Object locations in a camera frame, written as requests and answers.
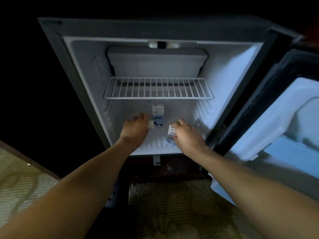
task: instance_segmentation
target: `metal bracket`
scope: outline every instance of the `metal bracket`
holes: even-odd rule
[[[153,165],[160,165],[160,156],[159,155],[153,155]]]

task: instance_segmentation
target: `beige carpet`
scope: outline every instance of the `beige carpet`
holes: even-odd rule
[[[0,227],[57,180],[0,148]],[[137,238],[261,238],[208,180],[131,185]]]

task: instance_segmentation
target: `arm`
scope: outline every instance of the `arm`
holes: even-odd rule
[[[173,125],[177,135],[174,140],[181,151],[212,174],[266,238],[318,236],[317,201],[212,151],[184,120]]]
[[[125,122],[120,139],[13,216],[0,238],[84,238],[105,205],[126,158],[147,135],[148,115]]]

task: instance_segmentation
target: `person's left arm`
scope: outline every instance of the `person's left arm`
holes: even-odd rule
[[[126,158],[144,141],[148,120],[147,114],[140,114],[125,122],[112,147],[14,215],[0,230],[0,238],[84,238],[109,198]]]

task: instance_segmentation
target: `person's right arm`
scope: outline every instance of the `person's right arm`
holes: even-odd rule
[[[224,158],[180,119],[173,124],[181,151],[208,170],[266,238],[317,238],[319,203],[281,183]]]

